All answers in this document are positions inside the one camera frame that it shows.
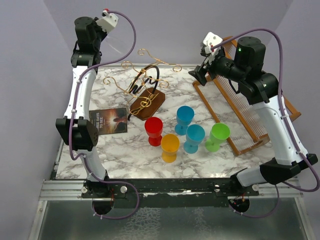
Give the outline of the blue plastic goblet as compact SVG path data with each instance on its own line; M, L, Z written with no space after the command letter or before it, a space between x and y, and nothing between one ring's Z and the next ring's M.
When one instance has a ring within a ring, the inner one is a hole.
M194 110L187 105L183 105L178 108L176 112L177 124L174 128L176 134L184 136L187 133L187 128L194 118Z
M194 154L198 151L199 144L205 138L205 130L198 124L189 125L186 130L186 141L183 144L183 149L188 154Z

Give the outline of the green plastic goblet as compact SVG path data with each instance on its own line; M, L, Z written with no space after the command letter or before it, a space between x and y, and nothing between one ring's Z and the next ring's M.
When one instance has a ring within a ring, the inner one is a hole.
M205 148L209 152L217 152L220 149L220 145L224 143L230 136L230 128L222 123L215 123L209 133L209 138L205 142Z

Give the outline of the clear wine glass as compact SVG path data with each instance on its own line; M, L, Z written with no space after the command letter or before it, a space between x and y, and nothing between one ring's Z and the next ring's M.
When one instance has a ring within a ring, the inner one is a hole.
M127 52L127 45L117 37L110 36L105 37L107 44L119 54L125 54Z

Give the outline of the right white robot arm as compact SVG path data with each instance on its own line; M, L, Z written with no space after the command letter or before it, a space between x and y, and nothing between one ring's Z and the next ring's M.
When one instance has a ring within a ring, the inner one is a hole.
M300 142L292 121L284 108L284 97L278 93L279 81L262 70L266 46L256 37L245 36L237 41L234 59L226 56L226 42L209 32L201 43L201 65L189 72L202 86L206 75L213 80L224 77L238 84L236 93L246 97L262 120L275 153L274 158L254 168L245 168L230 178L230 191L240 196L248 186L269 183L277 185L295 177L318 162Z

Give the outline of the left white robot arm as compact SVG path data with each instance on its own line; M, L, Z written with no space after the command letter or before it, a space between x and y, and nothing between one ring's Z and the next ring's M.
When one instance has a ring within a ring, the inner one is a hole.
M55 126L69 147L72 160L80 158L86 179L95 182L93 191L106 197L111 186L106 180L108 173L98 156L98 130L91 123L89 106L93 83L97 76L97 64L101 62L100 46L107 33L98 26L96 19L82 16L74 21L77 40L71 56L72 88L67 109Z

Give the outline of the wooden ribbed glass divider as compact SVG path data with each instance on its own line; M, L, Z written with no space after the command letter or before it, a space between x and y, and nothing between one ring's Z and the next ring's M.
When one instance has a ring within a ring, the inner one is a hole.
M245 154L270 141L262 120L242 94L235 94L228 80L222 76L201 85L192 85L216 123L224 123L230 129L228 144L236 156Z

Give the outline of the red plastic goblet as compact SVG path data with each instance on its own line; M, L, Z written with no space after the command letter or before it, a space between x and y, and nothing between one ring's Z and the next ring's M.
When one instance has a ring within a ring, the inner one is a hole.
M148 142L151 146L161 145L163 122L158 117L150 117L144 123L145 131L148 135Z

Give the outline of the yellow plastic goblet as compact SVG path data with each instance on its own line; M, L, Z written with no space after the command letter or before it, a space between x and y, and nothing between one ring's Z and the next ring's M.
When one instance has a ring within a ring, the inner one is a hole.
M162 149L162 160L165 163L173 163L177 158L177 152L180 148L180 140L174 134L166 134L162 137L160 143Z

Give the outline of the dark book three days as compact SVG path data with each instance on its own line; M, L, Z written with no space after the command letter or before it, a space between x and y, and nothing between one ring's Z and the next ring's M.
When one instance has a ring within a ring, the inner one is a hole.
M89 119L97 128L99 136L121 134L128 131L126 108L90 110Z

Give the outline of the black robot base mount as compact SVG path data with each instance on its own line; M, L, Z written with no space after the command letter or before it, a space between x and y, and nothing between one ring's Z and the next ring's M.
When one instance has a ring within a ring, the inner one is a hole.
M107 183L86 180L83 199L110 203L117 208L227 207L229 197L258 196L252 186L229 178L127 178Z

